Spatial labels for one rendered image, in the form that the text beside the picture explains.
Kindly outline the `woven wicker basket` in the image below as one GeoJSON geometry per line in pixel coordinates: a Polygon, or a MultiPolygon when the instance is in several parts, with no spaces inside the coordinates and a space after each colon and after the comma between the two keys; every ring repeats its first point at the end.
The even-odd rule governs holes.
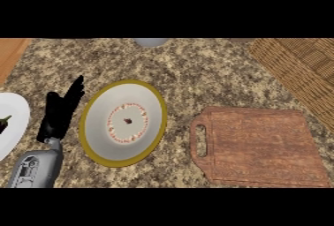
{"type": "Polygon", "coordinates": [[[250,54],[334,133],[334,38],[257,38],[250,54]]]}

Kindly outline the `dark purple eggplant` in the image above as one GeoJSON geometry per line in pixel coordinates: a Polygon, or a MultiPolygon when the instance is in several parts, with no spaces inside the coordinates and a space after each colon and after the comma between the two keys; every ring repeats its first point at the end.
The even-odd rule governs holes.
{"type": "Polygon", "coordinates": [[[7,120],[12,116],[7,116],[6,118],[0,119],[0,134],[5,131],[6,127],[7,127],[7,120]]]}

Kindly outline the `brown wooden cutting board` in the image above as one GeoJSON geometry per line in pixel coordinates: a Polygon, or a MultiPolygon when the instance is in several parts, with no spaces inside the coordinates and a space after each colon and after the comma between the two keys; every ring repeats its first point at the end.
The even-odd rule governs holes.
{"type": "Polygon", "coordinates": [[[328,173],[299,110],[207,107],[206,156],[191,149],[208,181],[256,187],[328,188],[328,173]]]}

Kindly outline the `pale grey round object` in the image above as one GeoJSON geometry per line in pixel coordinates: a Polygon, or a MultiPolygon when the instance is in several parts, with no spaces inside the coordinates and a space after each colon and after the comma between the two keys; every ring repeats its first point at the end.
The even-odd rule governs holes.
{"type": "Polygon", "coordinates": [[[148,48],[161,46],[167,41],[167,38],[135,38],[138,45],[148,48]]]}

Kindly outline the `yellow-rimmed white plate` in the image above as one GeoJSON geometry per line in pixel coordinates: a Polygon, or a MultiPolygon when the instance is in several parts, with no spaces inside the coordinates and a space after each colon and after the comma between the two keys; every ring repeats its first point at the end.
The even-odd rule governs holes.
{"type": "Polygon", "coordinates": [[[139,162],[158,146],[167,107],[146,82],[126,79],[104,87],[86,104],[80,141],[90,159],[111,168],[139,162]]]}

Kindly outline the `plain white plate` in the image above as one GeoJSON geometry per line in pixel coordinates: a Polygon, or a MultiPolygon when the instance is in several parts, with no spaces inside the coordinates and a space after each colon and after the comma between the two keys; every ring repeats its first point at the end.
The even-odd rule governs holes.
{"type": "Polygon", "coordinates": [[[13,150],[28,128],[28,101],[15,93],[0,93],[0,119],[6,117],[7,126],[0,133],[0,161],[13,150]]]}

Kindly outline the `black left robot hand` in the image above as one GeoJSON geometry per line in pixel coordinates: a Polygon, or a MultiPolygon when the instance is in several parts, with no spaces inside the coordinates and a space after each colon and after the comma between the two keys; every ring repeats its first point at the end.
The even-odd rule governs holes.
{"type": "Polygon", "coordinates": [[[72,113],[77,109],[83,96],[83,75],[80,75],[77,80],[72,82],[65,96],[59,96],[56,92],[47,93],[44,117],[40,123],[37,135],[39,142],[44,142],[44,140],[50,138],[64,139],[72,121],[72,113]]]}

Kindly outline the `brown wooden panel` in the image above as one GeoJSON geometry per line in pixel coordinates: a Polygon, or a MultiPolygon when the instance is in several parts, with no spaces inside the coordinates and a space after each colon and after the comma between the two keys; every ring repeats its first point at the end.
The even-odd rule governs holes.
{"type": "Polygon", "coordinates": [[[0,38],[0,86],[31,43],[30,38],[0,38]]]}

